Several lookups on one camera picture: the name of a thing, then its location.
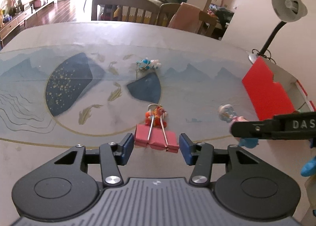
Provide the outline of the pink binder clip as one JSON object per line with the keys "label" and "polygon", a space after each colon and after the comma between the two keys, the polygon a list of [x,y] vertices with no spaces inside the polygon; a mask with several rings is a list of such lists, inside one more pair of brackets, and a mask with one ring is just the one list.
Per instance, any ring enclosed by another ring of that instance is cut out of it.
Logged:
{"label": "pink binder clip", "polygon": [[171,153],[177,153],[179,150],[176,134],[166,130],[163,116],[152,115],[146,118],[144,124],[137,124],[134,142],[137,146],[153,150]]}

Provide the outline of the pink blue toy figurine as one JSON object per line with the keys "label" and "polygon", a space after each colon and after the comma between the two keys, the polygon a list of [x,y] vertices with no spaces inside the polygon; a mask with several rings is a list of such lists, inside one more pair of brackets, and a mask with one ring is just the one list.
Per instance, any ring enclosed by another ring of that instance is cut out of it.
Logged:
{"label": "pink blue toy figurine", "polygon": [[218,117],[221,121],[230,124],[229,132],[235,137],[238,141],[238,146],[244,148],[255,148],[259,144],[258,138],[252,137],[236,137],[232,130],[236,130],[236,126],[240,126],[241,123],[247,122],[247,120],[243,116],[237,115],[236,111],[234,110],[233,106],[230,104],[221,105],[218,108]]}

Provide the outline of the blue gloved hand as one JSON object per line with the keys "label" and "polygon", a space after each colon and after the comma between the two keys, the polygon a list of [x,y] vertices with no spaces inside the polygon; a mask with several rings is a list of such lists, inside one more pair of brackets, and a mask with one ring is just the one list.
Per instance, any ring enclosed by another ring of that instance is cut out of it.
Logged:
{"label": "blue gloved hand", "polygon": [[305,182],[305,189],[312,209],[312,214],[315,216],[315,157],[303,166],[300,174],[302,177],[308,178]]}

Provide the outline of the red white cardboard box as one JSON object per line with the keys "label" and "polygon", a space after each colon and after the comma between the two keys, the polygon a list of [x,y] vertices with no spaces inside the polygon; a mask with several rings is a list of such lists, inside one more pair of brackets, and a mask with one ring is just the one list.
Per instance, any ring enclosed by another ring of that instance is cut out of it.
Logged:
{"label": "red white cardboard box", "polygon": [[302,84],[280,66],[258,57],[242,79],[259,120],[295,111],[314,112]]}

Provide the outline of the patterned table mat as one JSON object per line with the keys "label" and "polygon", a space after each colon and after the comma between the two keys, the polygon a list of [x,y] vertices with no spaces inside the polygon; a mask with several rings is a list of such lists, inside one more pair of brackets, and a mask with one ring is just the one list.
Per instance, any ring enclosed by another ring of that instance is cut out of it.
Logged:
{"label": "patterned table mat", "polygon": [[[192,140],[228,135],[218,107],[255,119],[236,49],[181,51],[134,45],[62,45],[1,53],[1,139],[50,146],[117,141],[161,104],[167,128]],[[158,59],[159,69],[136,62]]]}

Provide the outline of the white blue toy figurine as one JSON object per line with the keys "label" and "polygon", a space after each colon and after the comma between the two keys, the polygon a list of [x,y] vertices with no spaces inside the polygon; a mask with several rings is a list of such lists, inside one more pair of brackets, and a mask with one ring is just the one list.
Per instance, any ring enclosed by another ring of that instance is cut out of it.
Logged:
{"label": "white blue toy figurine", "polygon": [[161,67],[161,63],[158,59],[142,59],[136,62],[136,65],[139,70],[149,70],[149,69],[159,69]]}

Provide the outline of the desk lamp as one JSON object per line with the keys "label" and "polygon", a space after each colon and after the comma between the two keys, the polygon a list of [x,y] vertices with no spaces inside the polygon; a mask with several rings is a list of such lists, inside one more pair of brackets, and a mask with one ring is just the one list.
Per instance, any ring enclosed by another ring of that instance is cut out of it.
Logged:
{"label": "desk lamp", "polygon": [[266,58],[276,64],[271,54],[269,57],[265,55],[276,34],[287,23],[296,22],[308,14],[308,9],[302,0],[272,0],[272,7],[280,22],[274,28],[261,50],[253,49],[248,54],[248,60],[251,64],[254,64],[258,57]]}

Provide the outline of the wooden chair with pink cloth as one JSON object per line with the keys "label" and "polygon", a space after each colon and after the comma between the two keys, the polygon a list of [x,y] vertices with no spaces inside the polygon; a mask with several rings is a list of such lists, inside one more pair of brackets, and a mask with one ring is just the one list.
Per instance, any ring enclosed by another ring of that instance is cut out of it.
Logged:
{"label": "wooden chair with pink cloth", "polygon": [[165,3],[160,6],[156,24],[211,37],[217,17],[188,3]]}

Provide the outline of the wooden dining chair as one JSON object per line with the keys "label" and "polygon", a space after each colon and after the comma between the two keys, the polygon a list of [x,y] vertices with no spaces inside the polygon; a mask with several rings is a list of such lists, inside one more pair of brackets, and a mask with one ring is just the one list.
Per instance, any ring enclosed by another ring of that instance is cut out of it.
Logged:
{"label": "wooden dining chair", "polygon": [[158,0],[92,0],[91,20],[155,25],[162,2]]}

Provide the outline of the wooden tv cabinet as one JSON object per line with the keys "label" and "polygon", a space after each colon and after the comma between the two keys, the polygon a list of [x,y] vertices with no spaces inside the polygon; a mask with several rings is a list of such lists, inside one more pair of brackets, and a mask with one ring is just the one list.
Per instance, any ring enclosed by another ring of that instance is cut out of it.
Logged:
{"label": "wooden tv cabinet", "polygon": [[10,16],[10,20],[7,21],[1,27],[1,48],[4,47],[4,39],[12,33],[20,25],[26,26],[26,21],[33,15],[37,15],[38,12],[50,4],[56,4],[57,0],[31,0],[29,3],[22,5],[22,10],[17,12],[14,16]]}

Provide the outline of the orange toy keychain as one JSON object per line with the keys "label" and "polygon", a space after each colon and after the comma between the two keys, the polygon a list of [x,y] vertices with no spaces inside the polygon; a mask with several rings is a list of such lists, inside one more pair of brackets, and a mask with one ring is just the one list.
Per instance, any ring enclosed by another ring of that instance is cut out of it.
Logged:
{"label": "orange toy keychain", "polygon": [[167,127],[166,116],[167,111],[160,104],[149,104],[145,113],[145,125],[156,128]]}

